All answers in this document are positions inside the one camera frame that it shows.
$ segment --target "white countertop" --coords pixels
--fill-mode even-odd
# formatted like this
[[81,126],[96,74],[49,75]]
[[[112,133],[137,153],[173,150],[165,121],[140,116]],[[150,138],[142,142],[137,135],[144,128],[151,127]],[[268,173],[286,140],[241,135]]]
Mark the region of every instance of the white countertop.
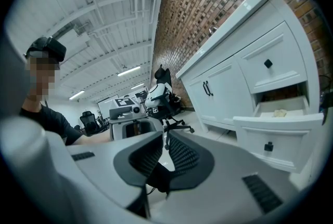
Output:
[[246,19],[268,0],[244,0],[234,13],[221,25],[220,28],[207,40],[207,42],[190,58],[190,60],[176,73],[181,78],[198,61],[212,51],[218,43],[226,39]]

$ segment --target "open drawer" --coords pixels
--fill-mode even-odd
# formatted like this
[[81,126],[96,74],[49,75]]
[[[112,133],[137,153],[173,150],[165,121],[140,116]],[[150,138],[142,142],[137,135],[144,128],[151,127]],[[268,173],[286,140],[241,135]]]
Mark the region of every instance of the open drawer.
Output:
[[[275,110],[287,111],[274,117]],[[253,117],[234,117],[238,145],[272,167],[299,173],[320,136],[323,114],[308,114],[304,96],[257,105]]]

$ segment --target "cabinet door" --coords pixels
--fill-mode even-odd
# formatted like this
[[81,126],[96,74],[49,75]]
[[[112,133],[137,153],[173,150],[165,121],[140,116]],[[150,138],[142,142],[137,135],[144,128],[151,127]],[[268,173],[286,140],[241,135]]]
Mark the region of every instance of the cabinet door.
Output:
[[245,78],[235,59],[231,57],[204,74],[218,122],[233,125],[234,116],[252,116],[254,102]]
[[235,54],[251,93],[306,81],[298,44],[285,22]]
[[203,75],[185,84],[185,87],[198,116],[203,120],[217,122],[216,106],[213,96],[208,95]]

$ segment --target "door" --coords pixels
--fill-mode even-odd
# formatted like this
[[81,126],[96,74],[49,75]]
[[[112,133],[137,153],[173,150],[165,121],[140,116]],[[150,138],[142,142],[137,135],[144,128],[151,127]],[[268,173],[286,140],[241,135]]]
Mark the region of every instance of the door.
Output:
[[300,49],[285,22],[235,54],[235,57],[252,94],[307,79]]
[[299,173],[320,135],[323,114],[234,117],[237,143],[272,167]]
[[254,102],[235,57],[211,68],[204,77],[207,89],[213,94],[213,112],[218,122],[233,125],[234,116],[252,116]]
[[208,93],[203,75],[185,84],[188,95],[198,116],[207,121],[217,122],[213,96]]

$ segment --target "white ceiling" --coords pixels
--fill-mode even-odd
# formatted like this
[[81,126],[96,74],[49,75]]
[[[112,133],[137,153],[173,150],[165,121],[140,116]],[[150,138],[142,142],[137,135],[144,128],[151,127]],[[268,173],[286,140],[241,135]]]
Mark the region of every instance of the white ceiling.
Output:
[[[98,102],[150,84],[160,2],[16,0],[5,31],[21,53],[40,36],[61,41],[67,53],[53,95],[69,98],[84,90],[78,98]],[[138,65],[139,70],[117,76]]]

